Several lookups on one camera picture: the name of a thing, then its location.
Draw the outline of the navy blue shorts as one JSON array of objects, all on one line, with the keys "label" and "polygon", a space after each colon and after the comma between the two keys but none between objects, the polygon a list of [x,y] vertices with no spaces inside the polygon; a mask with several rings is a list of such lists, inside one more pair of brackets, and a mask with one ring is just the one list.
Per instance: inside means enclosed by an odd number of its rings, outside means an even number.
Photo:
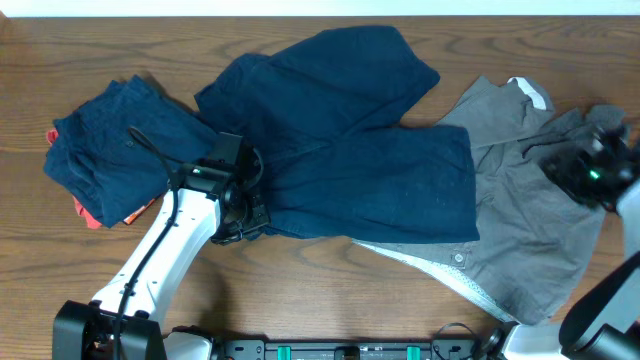
[{"label": "navy blue shorts", "polygon": [[260,151],[271,232],[471,242],[479,234],[468,132],[400,124],[439,79],[396,28],[358,26],[245,54],[195,100],[209,126]]}]

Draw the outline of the grey shorts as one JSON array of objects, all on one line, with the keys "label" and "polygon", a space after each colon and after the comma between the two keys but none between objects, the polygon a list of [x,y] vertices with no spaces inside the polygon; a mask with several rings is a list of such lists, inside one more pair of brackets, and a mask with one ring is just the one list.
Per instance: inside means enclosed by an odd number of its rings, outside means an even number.
[{"label": "grey shorts", "polygon": [[618,127],[624,116],[614,105],[557,116],[532,79],[498,86],[481,76],[440,121],[469,133],[479,240],[362,245],[422,270],[498,319],[543,323],[580,283],[605,211],[574,202],[541,163],[560,150],[589,149],[596,131]]}]

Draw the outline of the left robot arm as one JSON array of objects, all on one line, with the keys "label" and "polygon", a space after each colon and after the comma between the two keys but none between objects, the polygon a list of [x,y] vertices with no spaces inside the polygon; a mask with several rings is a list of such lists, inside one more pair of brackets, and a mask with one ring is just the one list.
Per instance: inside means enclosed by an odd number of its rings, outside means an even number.
[{"label": "left robot arm", "polygon": [[270,217],[258,160],[184,164],[151,228],[114,278],[88,303],[67,301],[53,323],[56,359],[221,359],[225,349],[194,326],[161,332],[201,248],[258,232]]}]

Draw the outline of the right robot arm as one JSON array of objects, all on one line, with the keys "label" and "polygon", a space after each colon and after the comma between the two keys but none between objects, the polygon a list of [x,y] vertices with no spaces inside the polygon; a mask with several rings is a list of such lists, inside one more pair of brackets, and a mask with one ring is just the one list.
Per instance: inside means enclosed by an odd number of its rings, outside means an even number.
[{"label": "right robot arm", "polygon": [[484,359],[639,357],[639,146],[628,128],[599,130],[589,150],[562,150],[542,163],[549,180],[580,205],[617,214],[625,261],[582,297],[559,325],[505,323],[480,350]]}]

